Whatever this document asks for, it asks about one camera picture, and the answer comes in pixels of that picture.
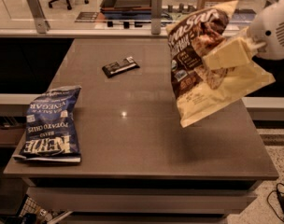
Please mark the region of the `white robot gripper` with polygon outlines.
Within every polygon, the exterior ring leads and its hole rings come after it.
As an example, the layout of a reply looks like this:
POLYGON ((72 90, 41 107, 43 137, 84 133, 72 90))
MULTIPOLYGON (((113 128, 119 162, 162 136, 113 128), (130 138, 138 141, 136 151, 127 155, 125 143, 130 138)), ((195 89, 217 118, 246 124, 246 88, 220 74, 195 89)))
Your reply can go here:
POLYGON ((245 66, 257 54, 265 60, 284 59, 284 0, 262 10, 248 28, 248 36, 227 40, 202 57, 210 70, 245 66))

